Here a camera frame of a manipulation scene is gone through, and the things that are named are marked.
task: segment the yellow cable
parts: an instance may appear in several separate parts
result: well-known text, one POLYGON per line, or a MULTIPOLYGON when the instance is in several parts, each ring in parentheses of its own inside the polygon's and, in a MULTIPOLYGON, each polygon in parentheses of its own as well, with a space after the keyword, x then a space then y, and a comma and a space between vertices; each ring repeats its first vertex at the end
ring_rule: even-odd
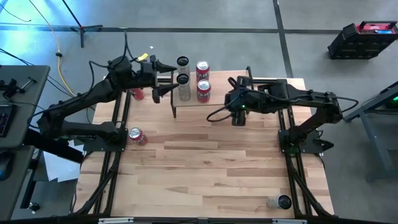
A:
MULTIPOLYGON (((54 32, 54 29, 52 28, 52 26, 50 25, 50 23, 45 19, 45 17, 43 16, 43 14, 37 9, 37 7, 35 6, 35 4, 33 4, 33 2, 32 2, 31 0, 29 0, 29 2, 33 5, 33 7, 35 7, 36 11, 43 17, 43 19, 45 20, 45 22, 47 23, 47 25, 49 25, 49 27, 50 27, 52 33, 54 34, 55 41, 57 42, 57 49, 58 49, 57 52, 58 52, 58 53, 61 53, 61 50, 60 50, 60 42, 58 41, 58 37, 57 37, 56 33, 54 32)), ((57 56, 57 57, 58 57, 58 65, 57 65, 58 74, 60 75, 61 80, 62 80, 63 84, 66 86, 66 88, 68 89, 69 93, 72 94, 73 96, 75 96, 74 92, 73 92, 72 89, 68 86, 67 82, 65 81, 65 79, 64 79, 64 77, 63 77, 63 75, 62 75, 62 72, 61 72, 61 57, 59 57, 59 56, 57 56)))

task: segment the keyboard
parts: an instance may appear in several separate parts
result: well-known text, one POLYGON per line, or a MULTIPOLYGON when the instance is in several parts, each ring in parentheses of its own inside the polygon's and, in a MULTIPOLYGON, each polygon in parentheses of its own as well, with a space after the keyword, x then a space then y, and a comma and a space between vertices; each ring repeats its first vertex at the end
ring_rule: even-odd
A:
POLYGON ((17 105, 0 105, 0 138, 7 136, 16 111, 17 105))

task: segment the gray desk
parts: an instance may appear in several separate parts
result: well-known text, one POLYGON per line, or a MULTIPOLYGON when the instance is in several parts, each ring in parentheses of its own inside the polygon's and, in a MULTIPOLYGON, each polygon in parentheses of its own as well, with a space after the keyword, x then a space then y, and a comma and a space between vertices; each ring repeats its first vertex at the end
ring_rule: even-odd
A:
POLYGON ((34 149, 35 147, 33 146, 22 146, 13 151, 15 158, 11 174, 8 179, 0 181, 0 220, 9 220, 11 218, 34 149))
MULTIPOLYGON (((17 93, 12 97, 18 108, 7 136, 0 138, 0 148, 18 148, 22 145, 26 131, 29 128, 27 120, 33 115, 36 107, 18 104, 17 102, 37 105, 49 72, 49 66, 3 65, 0 67, 0 80, 4 80, 5 84, 8 84, 12 78, 17 80, 17 86, 19 87, 29 81, 27 77, 32 77, 37 81, 37 83, 31 83, 26 87, 25 94, 17 93)), ((0 94, 0 103, 6 103, 6 101, 0 94)))

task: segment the gray floor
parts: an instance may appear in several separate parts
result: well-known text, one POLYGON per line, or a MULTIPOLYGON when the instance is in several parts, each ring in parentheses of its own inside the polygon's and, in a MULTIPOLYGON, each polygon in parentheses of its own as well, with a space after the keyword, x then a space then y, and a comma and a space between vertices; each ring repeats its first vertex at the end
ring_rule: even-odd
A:
MULTIPOLYGON (((53 25, 75 25, 58 0, 34 1, 53 25)), ((106 27, 193 27, 193 28, 260 28, 276 29, 272 0, 68 0, 83 25, 106 27)), ((396 0, 279 0, 285 29, 341 29, 363 20, 397 20, 396 0)), ((8 0, 6 8, 31 19, 32 24, 45 24, 28 1, 8 0)), ((4 11, 0 22, 21 23, 4 11)), ((72 32, 57 32, 64 55, 62 72, 76 92, 90 85, 88 61, 106 63, 123 52, 123 33, 89 32, 85 48, 72 32)), ((216 33, 128 33, 134 55, 156 54, 160 61, 175 64, 178 56, 191 61, 206 59, 212 70, 239 70, 250 65, 256 77, 286 77, 284 58, 278 34, 216 33)), ((304 78, 308 89, 334 91, 337 95, 364 101, 397 80, 398 43, 392 44, 377 58, 369 61, 330 60, 326 47, 335 35, 286 35, 294 77, 304 78)), ((0 30, 0 48, 34 64, 50 65, 50 75, 57 73, 55 40, 51 32, 0 30)), ((0 55, 1 64, 21 64, 0 55)), ((106 71, 95 68, 96 82, 106 71)), ((64 100, 67 96, 46 85, 40 106, 64 100)), ((341 102, 341 107, 349 102, 341 102)), ((85 111, 74 114, 70 121, 86 122, 85 111)), ((375 118, 387 133, 394 134, 396 119, 375 118)), ((335 213, 344 218, 398 222, 396 180, 367 183, 364 176, 376 172, 372 151, 359 120, 324 125, 324 139, 335 143, 325 153, 326 176, 335 213)), ((68 213, 74 182, 42 183, 34 192, 34 201, 42 208, 32 215, 16 209, 13 218, 47 217, 68 213)))

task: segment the red soda can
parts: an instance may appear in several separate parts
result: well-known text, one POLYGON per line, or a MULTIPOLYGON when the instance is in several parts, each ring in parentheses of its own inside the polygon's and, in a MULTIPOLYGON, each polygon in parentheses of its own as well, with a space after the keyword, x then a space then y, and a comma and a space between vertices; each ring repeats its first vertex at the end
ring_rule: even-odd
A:
POLYGON ((130 130, 129 136, 131 140, 136 141, 138 145, 145 146, 148 143, 148 138, 144 132, 139 128, 132 128, 130 130))
POLYGON ((200 80, 198 82, 198 101, 207 103, 210 100, 210 82, 208 80, 200 80))
POLYGON ((141 90, 140 88, 131 89, 130 91, 131 91, 134 99, 136 99, 136 100, 144 99, 144 91, 141 90))
POLYGON ((200 80, 209 80, 210 77, 210 66, 206 61, 200 61, 197 63, 197 83, 200 80))

